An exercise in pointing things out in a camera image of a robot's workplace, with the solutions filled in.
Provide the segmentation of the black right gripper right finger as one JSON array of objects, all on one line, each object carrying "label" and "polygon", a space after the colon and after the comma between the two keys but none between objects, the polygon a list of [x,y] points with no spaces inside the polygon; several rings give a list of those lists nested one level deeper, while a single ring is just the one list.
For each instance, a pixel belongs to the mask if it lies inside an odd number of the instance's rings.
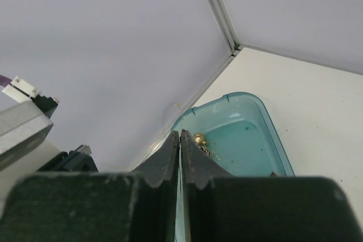
[{"label": "black right gripper right finger", "polygon": [[229,173],[199,148],[188,130],[181,131],[180,143],[185,239],[216,241],[213,181],[215,177],[228,177]]}]

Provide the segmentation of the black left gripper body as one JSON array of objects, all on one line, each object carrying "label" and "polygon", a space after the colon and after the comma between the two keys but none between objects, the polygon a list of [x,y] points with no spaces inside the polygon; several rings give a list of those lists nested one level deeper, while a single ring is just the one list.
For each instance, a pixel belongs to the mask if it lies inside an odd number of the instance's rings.
[{"label": "black left gripper body", "polygon": [[91,157],[88,145],[80,145],[69,152],[62,151],[49,162],[40,167],[37,172],[98,172],[98,168]]}]

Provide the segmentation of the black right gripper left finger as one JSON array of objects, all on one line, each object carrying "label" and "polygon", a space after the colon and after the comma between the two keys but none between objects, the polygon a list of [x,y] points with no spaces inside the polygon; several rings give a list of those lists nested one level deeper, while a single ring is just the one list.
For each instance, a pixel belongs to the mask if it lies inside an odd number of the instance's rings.
[{"label": "black right gripper left finger", "polygon": [[179,170],[179,133],[172,131],[161,147],[139,165],[132,241],[174,241]]}]

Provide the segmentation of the teal transparent plastic bin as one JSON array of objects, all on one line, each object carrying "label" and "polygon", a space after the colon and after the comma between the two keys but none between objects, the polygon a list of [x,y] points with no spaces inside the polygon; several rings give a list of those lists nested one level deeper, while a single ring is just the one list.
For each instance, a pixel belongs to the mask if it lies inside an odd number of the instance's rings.
[{"label": "teal transparent plastic bin", "polygon": [[287,190],[292,166],[263,102],[235,92],[183,113],[172,126],[179,133],[179,176],[175,240],[186,241],[181,184],[182,130],[203,133],[211,158],[228,177],[215,177],[216,241],[290,241],[283,205],[293,198]]}]

